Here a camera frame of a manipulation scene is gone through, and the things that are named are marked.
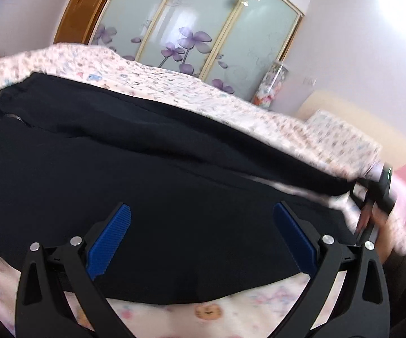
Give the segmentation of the person's right hand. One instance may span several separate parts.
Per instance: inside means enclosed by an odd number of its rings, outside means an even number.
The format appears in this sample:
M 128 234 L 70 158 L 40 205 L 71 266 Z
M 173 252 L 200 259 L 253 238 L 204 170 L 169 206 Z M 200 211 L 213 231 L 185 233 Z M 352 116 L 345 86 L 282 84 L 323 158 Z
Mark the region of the person's right hand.
M 388 216 L 372 203 L 367 203 L 360 212 L 356 231 L 363 232 L 369 224 L 378 229 L 374 245 L 381 263 L 389 265 L 400 263 L 402 256 L 394 250 L 395 243 Z

